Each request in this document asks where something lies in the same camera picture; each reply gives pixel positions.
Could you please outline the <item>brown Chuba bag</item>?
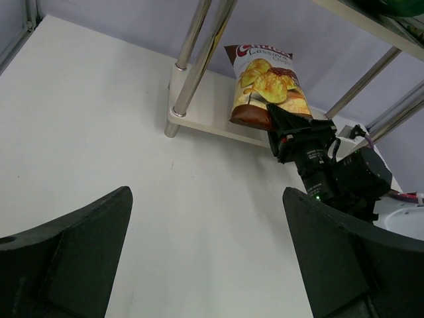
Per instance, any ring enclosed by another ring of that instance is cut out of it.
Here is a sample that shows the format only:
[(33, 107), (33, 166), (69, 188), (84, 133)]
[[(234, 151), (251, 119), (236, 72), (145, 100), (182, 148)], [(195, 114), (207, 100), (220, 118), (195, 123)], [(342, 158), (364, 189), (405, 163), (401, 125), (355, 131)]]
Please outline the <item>brown Chuba bag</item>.
[(225, 51), (237, 77), (231, 123), (270, 131), (269, 104), (312, 118), (294, 70), (292, 53), (263, 44), (230, 45)]

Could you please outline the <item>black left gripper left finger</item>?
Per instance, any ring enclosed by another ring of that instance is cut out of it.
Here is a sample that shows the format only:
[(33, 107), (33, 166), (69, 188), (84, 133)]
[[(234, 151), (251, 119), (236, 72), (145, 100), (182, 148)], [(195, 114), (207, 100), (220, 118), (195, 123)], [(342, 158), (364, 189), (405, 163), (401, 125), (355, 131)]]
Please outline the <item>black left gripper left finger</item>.
[(1, 316), (104, 317), (132, 206), (123, 186), (1, 238)]

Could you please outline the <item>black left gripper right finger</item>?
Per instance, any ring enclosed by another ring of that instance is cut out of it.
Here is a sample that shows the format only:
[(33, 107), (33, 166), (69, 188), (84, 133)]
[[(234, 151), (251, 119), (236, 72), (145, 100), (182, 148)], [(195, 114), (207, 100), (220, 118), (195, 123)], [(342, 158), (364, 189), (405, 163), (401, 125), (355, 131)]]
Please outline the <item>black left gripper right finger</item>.
[(286, 188), (282, 201), (314, 317), (423, 316), (423, 241), (296, 188)]

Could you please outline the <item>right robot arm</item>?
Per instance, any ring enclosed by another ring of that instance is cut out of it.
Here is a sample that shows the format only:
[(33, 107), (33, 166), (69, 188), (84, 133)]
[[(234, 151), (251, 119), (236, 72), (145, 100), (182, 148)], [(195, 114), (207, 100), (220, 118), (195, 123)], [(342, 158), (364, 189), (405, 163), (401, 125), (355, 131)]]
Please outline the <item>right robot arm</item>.
[(362, 146), (337, 158), (341, 140), (331, 120), (307, 119), (270, 103), (274, 157), (297, 168), (306, 195), (318, 205), (412, 239), (423, 240), (423, 196), (392, 189), (380, 155)]

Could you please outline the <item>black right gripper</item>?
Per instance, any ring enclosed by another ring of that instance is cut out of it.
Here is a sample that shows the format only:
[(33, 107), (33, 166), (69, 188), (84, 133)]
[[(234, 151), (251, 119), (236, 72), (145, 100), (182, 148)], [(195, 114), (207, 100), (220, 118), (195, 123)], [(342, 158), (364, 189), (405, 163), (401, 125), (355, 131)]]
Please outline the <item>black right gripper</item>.
[(332, 121), (309, 120), (273, 103), (267, 104), (267, 110), (272, 125), (268, 132), (270, 148), (279, 163), (294, 162), (301, 176), (332, 166), (328, 150), (337, 130)]

